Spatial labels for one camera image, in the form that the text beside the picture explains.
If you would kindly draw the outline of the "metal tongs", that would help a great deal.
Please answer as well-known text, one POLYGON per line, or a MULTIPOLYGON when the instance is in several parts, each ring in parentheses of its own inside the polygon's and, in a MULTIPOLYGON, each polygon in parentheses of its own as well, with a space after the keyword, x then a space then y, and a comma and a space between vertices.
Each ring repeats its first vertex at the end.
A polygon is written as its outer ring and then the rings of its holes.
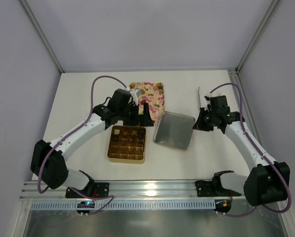
POLYGON ((197 103, 198 103, 198 107, 199 107, 199 109, 201 109, 201 108, 204 108, 206 111, 208 111, 209 110, 209 104, 210 104, 210 102, 209 102, 209 100, 207 100, 206 98, 208 97, 208 98, 211 98, 212 97, 212 93, 211 92, 208 92, 208 93, 206 93, 206 95, 204 96, 205 97, 205 100, 206 100, 206 105, 201 105, 201 90, 200 90, 200 87, 198 87, 197 88, 197 103))

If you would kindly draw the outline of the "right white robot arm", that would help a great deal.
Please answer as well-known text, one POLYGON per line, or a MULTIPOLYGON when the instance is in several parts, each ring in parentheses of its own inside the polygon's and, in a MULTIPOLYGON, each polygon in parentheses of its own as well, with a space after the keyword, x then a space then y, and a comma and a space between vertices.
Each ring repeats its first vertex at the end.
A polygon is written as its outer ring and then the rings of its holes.
POLYGON ((233 112, 226 96, 206 97, 208 105, 200 109, 194 130, 219 129, 240 152, 249 168, 243 176, 231 170, 216 172, 212 177, 214 190, 221 195, 234 191, 246 197, 252 206, 284 201, 290 198, 290 168, 269 155, 248 129, 242 112, 233 112))

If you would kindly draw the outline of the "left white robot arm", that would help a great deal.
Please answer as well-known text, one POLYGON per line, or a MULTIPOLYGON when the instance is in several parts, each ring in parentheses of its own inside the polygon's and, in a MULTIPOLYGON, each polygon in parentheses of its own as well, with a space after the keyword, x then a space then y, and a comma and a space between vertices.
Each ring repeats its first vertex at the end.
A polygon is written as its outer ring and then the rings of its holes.
POLYGON ((139 96, 143 90, 117 89, 112 97, 97 106, 91 106, 90 114, 79 125, 50 142, 39 140, 33 151, 30 170, 48 188, 66 186, 78 195, 91 196, 95 181, 81 170, 67 168, 70 156, 89 139, 107 130, 118 121, 127 125, 141 125, 139 96))

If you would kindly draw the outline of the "white chocolate piece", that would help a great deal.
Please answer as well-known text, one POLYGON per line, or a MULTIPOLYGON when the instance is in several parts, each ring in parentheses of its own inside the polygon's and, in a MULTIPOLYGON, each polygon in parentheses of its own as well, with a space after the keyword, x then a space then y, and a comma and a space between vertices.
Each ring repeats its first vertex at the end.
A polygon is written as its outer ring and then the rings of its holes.
POLYGON ((118 135, 119 133, 120 133, 120 130, 118 130, 118 129, 114 130, 115 135, 118 135))

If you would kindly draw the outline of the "silver tin lid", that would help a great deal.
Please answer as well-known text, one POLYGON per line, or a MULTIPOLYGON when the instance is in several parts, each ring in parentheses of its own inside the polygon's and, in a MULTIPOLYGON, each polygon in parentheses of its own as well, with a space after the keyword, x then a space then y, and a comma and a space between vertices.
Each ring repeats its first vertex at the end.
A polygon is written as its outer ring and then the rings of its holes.
POLYGON ((189 148, 194 124, 194 117, 165 111, 159 119, 153 141, 161 146, 185 151, 189 148))

